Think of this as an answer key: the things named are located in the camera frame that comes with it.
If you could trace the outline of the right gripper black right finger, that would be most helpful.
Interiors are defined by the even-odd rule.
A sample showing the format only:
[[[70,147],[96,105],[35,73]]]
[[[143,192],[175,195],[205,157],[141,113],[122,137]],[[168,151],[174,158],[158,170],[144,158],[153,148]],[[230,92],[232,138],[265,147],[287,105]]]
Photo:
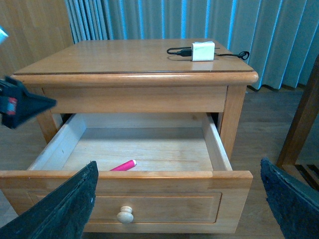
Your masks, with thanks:
[[[267,202],[286,239],[319,237],[319,192],[278,168],[268,158],[261,160],[261,179]]]

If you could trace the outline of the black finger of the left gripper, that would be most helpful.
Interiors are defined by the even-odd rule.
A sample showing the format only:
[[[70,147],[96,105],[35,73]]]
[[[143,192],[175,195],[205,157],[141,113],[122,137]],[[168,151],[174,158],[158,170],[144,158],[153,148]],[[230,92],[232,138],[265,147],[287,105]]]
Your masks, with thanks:
[[[17,128],[56,104],[57,100],[30,93],[19,80],[6,76],[0,81],[1,123],[10,129]]]

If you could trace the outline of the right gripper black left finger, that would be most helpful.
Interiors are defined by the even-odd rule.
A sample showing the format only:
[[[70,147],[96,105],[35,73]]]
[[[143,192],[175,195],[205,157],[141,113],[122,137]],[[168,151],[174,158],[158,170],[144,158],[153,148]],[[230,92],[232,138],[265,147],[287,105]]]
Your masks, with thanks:
[[[95,205],[96,161],[0,229],[2,239],[79,239]]]

